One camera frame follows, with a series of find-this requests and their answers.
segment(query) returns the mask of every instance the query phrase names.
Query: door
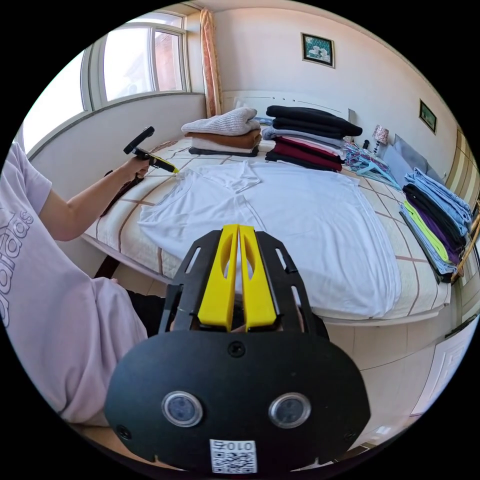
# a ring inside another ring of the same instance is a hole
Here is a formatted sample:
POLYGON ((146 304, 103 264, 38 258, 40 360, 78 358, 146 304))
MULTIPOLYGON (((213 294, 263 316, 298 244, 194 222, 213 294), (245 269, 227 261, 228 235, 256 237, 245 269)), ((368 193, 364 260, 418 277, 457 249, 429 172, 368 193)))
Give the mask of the door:
POLYGON ((479 318, 477 315, 465 328, 435 347, 430 373, 411 415, 424 414, 447 386, 469 347, 479 318))

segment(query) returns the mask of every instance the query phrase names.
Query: picture frame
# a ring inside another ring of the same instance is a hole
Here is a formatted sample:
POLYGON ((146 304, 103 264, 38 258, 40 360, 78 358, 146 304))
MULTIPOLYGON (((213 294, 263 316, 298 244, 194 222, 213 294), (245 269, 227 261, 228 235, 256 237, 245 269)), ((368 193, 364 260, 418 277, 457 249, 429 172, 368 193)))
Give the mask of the picture frame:
POLYGON ((437 116, 430 110, 423 100, 420 99, 420 120, 434 133, 437 133, 437 116))
POLYGON ((301 34, 302 60, 335 68, 334 42, 309 33, 301 34))

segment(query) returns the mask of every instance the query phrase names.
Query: window frame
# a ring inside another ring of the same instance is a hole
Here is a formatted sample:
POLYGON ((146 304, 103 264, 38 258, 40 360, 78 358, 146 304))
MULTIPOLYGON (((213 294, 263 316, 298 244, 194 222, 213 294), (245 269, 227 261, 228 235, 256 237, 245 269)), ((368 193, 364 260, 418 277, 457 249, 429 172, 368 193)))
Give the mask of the window frame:
MULTIPOLYGON (((51 130, 47 135, 41 138, 29 151, 25 152, 28 157, 34 156, 44 145, 48 144, 54 137, 60 132, 68 129, 70 126, 91 115, 93 112, 97 112, 107 107, 114 105, 120 105, 122 103, 128 103, 132 100, 140 100, 148 97, 158 97, 159 95, 168 94, 182 94, 191 93, 191 81, 188 63, 188 51, 187 51, 187 31, 185 26, 185 15, 174 13, 170 11, 154 10, 152 13, 166 13, 181 18, 182 28, 173 25, 167 25, 164 23, 158 23, 153 20, 145 20, 139 18, 135 21, 124 23, 123 25, 115 28, 114 30, 132 29, 132 28, 150 28, 150 41, 149 41, 149 64, 150 64, 150 77, 153 85, 153 91, 136 93, 133 95, 126 95, 114 100, 107 100, 107 92, 105 88, 104 79, 104 55, 105 46, 107 44, 107 36, 99 38, 92 45, 87 47, 83 51, 83 58, 80 67, 80 94, 83 103, 83 112, 69 118, 56 128, 51 130), (157 68, 155 63, 155 33, 162 32, 178 37, 178 53, 180 64, 180 79, 182 83, 182 90, 166 90, 160 91, 159 82, 157 78, 157 68)), ((25 151, 24 144, 24 124, 20 125, 20 128, 15 136, 15 142, 21 146, 25 151)))

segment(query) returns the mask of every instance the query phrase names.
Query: ceiling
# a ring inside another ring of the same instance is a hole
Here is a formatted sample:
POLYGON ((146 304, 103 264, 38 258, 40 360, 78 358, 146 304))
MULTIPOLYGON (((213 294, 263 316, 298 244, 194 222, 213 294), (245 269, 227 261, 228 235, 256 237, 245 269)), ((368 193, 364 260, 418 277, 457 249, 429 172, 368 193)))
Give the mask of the ceiling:
POLYGON ((314 15, 322 15, 325 12, 315 6, 290 0, 193 0, 188 3, 205 7, 212 12, 251 8, 297 10, 314 15))

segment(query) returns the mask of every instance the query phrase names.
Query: window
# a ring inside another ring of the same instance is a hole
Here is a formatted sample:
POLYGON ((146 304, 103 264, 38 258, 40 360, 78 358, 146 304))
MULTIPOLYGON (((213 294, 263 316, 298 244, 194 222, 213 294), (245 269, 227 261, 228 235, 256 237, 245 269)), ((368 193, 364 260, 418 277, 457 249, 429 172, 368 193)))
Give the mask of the window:
POLYGON ((135 22, 149 22, 160 25, 170 25, 172 27, 177 27, 178 29, 182 28, 183 18, 181 16, 172 15, 170 13, 160 13, 157 11, 152 11, 145 15, 134 18, 133 20, 128 21, 128 24, 135 22))
POLYGON ((178 35, 155 32, 155 69, 160 92, 183 90, 178 35))
POLYGON ((103 56, 107 101, 148 92, 182 91, 181 45, 181 33, 140 26, 111 31, 103 56))
POLYGON ((83 56, 81 52, 60 71, 27 113, 22 125, 26 152, 52 130, 85 111, 80 84, 83 56))
POLYGON ((152 92, 150 28, 121 28, 106 38, 103 77, 107 101, 152 92))
POLYGON ((155 10, 128 21, 77 55, 31 107, 17 141, 31 155, 52 133, 111 102, 189 90, 184 16, 155 10))

